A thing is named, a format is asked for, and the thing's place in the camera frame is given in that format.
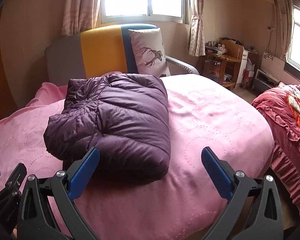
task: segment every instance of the red bedspread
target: red bedspread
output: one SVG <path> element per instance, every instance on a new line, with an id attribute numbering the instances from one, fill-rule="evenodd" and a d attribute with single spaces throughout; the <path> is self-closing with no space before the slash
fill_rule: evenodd
<path id="1" fill-rule="evenodd" d="M 300 127 L 286 102 L 287 93 L 300 85 L 285 85 L 267 90 L 252 105 L 267 120 L 274 138 L 271 168 L 287 186 L 300 212 Z"/>

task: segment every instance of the quilted puffer jacket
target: quilted puffer jacket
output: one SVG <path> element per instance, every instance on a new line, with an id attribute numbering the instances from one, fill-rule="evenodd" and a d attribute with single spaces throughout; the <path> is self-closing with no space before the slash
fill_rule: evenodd
<path id="1" fill-rule="evenodd" d="M 47 151 L 68 163 L 94 146 L 98 169 L 161 179 L 171 151 L 167 91 L 150 75 L 70 80 L 64 110 L 49 118 L 43 137 Z"/>

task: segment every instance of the pink bedsheet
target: pink bedsheet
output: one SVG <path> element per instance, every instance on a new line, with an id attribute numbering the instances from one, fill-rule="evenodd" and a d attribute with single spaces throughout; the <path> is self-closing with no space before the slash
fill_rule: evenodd
<path id="1" fill-rule="evenodd" d="M 268 168 L 273 138 L 256 109 L 202 76 L 177 75 L 162 81 L 169 99 L 169 172 L 143 186 L 91 179 L 75 203 L 101 239 L 184 239 L 210 225 L 226 202 L 201 163 L 205 146 L 248 176 L 257 177 Z M 57 101 L 61 94 L 53 84 L 44 83 L 37 100 L 0 121 L 0 190 L 19 162 L 26 165 L 28 175 L 39 178 L 61 169 L 62 162 L 46 152 L 42 138 L 49 116 L 63 109 L 63 100 Z"/>

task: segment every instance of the bolt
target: bolt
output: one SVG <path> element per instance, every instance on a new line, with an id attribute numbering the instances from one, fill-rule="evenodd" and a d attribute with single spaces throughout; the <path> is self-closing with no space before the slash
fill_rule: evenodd
<path id="1" fill-rule="evenodd" d="M 266 176 L 266 180 L 267 180 L 267 181 L 273 181 L 273 177 L 272 177 L 271 175 L 267 175 L 267 176 Z"/>
<path id="2" fill-rule="evenodd" d="M 66 174 L 65 171 L 58 171 L 57 172 L 57 177 L 63 177 Z"/>
<path id="3" fill-rule="evenodd" d="M 235 174 L 237 177 L 240 177 L 240 178 L 243 178 L 245 175 L 243 171 L 237 171 Z"/>
<path id="4" fill-rule="evenodd" d="M 34 176 L 34 175 L 30 175 L 30 176 L 28 177 L 28 180 L 29 180 L 29 181 L 33 181 L 33 180 L 34 180 L 34 178 L 35 178 L 35 176 Z"/>

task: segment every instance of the navy stripe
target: navy stripe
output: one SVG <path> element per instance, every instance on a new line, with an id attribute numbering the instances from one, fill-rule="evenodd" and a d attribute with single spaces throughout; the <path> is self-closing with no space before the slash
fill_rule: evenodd
<path id="1" fill-rule="evenodd" d="M 145 30 L 145 29 L 155 29 L 157 28 L 155 25 L 152 24 L 123 24 L 121 25 L 121 32 L 122 32 L 122 39 L 123 39 L 123 46 L 124 52 L 126 55 L 126 62 L 127 62 L 127 71 L 128 73 L 136 73 L 138 74 L 136 60 L 133 55 L 130 35 L 128 30 Z"/>

